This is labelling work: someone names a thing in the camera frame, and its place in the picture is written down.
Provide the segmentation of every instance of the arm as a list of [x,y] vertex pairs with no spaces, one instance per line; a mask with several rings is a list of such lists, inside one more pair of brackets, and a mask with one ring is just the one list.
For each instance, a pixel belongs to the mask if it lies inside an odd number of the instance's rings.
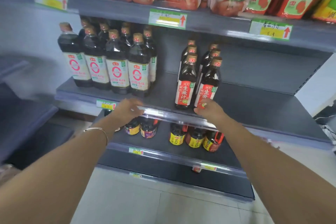
[[275,224],[336,223],[334,186],[251,134],[214,101],[204,102],[195,112],[224,133]]
[[[93,124],[111,138],[114,131],[142,115],[142,103],[124,99]],[[91,129],[41,157],[0,188],[2,224],[70,223],[106,147],[103,131]]]

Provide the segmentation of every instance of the bangle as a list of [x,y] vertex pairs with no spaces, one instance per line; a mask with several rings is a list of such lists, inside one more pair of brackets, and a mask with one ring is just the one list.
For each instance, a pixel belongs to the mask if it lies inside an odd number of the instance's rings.
[[87,128],[87,129],[84,130],[83,132],[86,132],[87,130],[90,130],[90,129],[99,129],[99,130],[103,131],[104,134],[105,134],[105,136],[106,136],[106,146],[107,146],[107,144],[108,144],[108,142],[109,142],[109,138],[107,137],[107,134],[106,134],[106,132],[104,131],[104,129],[102,129],[102,128],[98,128],[98,127],[92,127],[92,128]]

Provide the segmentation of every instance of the bottle cap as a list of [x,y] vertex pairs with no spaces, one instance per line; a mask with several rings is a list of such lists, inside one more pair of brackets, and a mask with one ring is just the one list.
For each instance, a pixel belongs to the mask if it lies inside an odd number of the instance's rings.
[[197,46],[196,45],[188,45],[187,52],[189,53],[197,53]]
[[218,43],[213,42],[209,45],[209,51],[211,51],[212,49],[215,49],[217,47],[218,47]]
[[109,26],[106,23],[100,23],[99,25],[101,30],[109,30]]
[[81,19],[82,27],[90,26],[90,22],[87,19]]
[[108,31],[108,36],[110,39],[118,39],[119,38],[119,32],[116,29],[110,29]]
[[123,33],[124,35],[129,35],[129,26],[122,26],[121,28],[121,33]]
[[196,41],[195,39],[188,39],[188,45],[195,45]]
[[221,57],[214,57],[212,60],[211,60],[211,65],[212,66],[215,66],[215,67],[220,67],[221,64],[222,64],[222,58]]
[[134,34],[133,34],[133,41],[134,41],[134,42],[137,42],[137,43],[139,43],[139,42],[143,42],[144,39],[143,39],[143,37],[142,37],[142,34],[141,34],[141,33],[134,33]]
[[96,31],[93,27],[85,27],[85,34],[90,35],[90,34],[95,34]]
[[151,37],[151,36],[152,36],[152,30],[151,30],[150,28],[145,28],[145,29],[143,30],[143,35],[144,35],[145,37]]
[[59,28],[61,29],[61,31],[65,32],[65,31],[72,31],[72,27],[70,25],[69,22],[61,22],[59,24]]
[[221,50],[218,49],[218,48],[214,48],[214,49],[211,50],[210,53],[211,53],[212,57],[218,57],[220,55],[220,53],[221,53]]
[[197,54],[196,53],[188,53],[187,62],[196,63],[196,61],[197,61]]

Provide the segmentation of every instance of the plastic price strip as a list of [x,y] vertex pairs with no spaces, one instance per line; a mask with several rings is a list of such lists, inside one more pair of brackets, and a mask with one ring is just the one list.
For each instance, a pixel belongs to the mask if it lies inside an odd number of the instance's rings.
[[100,108],[114,110],[117,103],[113,102],[113,101],[97,99],[96,105],[97,105],[97,107],[100,107]]
[[148,24],[168,28],[186,29],[187,14],[168,10],[151,9]]
[[140,149],[137,149],[137,148],[131,148],[131,147],[128,149],[128,152],[138,154],[138,155],[143,155],[144,154],[143,150],[140,150]]
[[201,164],[201,168],[211,170],[211,171],[217,170],[217,167],[210,165],[210,164]]
[[34,0],[35,3],[54,8],[61,11],[66,11],[68,8],[68,0]]
[[253,19],[250,34],[270,36],[279,40],[289,40],[293,25],[283,22]]
[[137,174],[137,173],[129,172],[129,175],[131,175],[133,177],[136,177],[136,178],[142,178],[142,175],[141,174]]

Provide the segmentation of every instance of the red logo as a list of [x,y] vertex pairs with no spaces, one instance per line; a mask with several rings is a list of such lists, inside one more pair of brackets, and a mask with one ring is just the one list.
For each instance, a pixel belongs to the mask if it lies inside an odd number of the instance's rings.
[[74,59],[71,59],[69,61],[70,66],[72,67],[73,70],[78,71],[81,67],[79,66],[78,62]]
[[119,67],[113,67],[112,68],[112,73],[116,78],[121,77],[121,69]]
[[94,73],[96,73],[96,74],[99,73],[100,69],[99,69],[99,66],[96,63],[91,62],[90,67],[91,67],[91,70]]
[[140,81],[142,78],[141,72],[139,70],[133,70],[133,78]]

